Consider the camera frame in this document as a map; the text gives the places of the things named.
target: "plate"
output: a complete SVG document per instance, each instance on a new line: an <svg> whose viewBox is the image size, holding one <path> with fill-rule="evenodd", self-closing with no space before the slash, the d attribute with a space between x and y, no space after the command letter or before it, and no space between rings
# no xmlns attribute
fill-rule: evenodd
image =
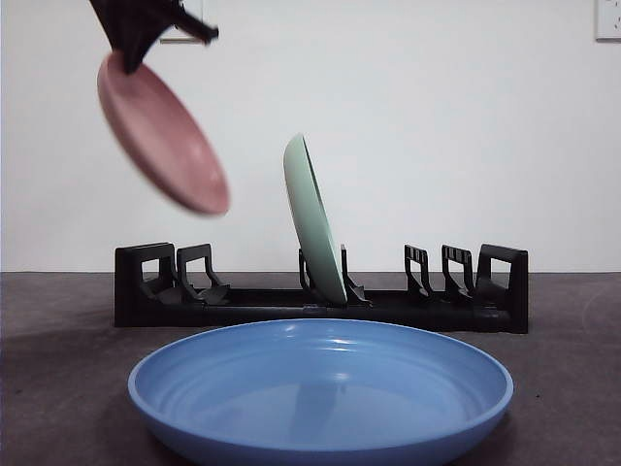
<svg viewBox="0 0 621 466"><path fill-rule="evenodd" d="M329 301L347 302L341 256L335 248L306 141L298 134L284 151L284 179L300 248L312 280Z"/></svg>
<svg viewBox="0 0 621 466"><path fill-rule="evenodd" d="M223 214L229 190L212 146L177 96L145 64L126 75L121 51L102 62L97 88L104 115L143 173L184 207Z"/></svg>
<svg viewBox="0 0 621 466"><path fill-rule="evenodd" d="M443 335L344 319L256 322L157 350L129 393L203 465L442 465L507 409L498 361Z"/></svg>

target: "pink plate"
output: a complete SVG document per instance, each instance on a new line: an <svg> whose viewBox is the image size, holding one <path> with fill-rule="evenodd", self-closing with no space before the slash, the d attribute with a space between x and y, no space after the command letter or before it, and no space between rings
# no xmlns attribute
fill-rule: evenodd
<svg viewBox="0 0 621 466"><path fill-rule="evenodd" d="M192 211L229 208L224 172L212 146L177 96L148 67L126 75L121 51L101 64L99 100L116 138L162 191Z"/></svg>

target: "dish rack handle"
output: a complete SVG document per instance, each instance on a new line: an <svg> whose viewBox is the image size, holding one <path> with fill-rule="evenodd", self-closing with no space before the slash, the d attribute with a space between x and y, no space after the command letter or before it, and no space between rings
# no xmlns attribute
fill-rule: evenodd
<svg viewBox="0 0 621 466"><path fill-rule="evenodd" d="M492 280L492 259L510 264L507 287ZM474 294L479 302L491 302L508 310L511 332L528 333L528 252L502 246L481 246Z"/></svg>

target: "white wall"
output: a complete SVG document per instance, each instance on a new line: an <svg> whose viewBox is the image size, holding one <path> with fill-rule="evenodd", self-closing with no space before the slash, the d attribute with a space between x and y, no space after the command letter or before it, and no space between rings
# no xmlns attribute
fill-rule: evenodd
<svg viewBox="0 0 621 466"><path fill-rule="evenodd" d="M108 271L152 241L218 270L295 270L281 157L307 135L352 270L402 247L529 250L534 271L621 270L621 45L592 0L207 0L220 40L152 67L209 135L230 213L200 217L131 165L95 90L86 0L4 0L3 269Z"/></svg>

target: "green plate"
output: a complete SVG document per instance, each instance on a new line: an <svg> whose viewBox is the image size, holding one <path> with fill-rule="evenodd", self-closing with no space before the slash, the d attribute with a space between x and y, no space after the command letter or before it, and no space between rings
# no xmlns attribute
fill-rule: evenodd
<svg viewBox="0 0 621 466"><path fill-rule="evenodd" d="M284 150L284 179L295 230L314 284L329 301L345 304L341 257L332 239L302 134L294 136Z"/></svg>

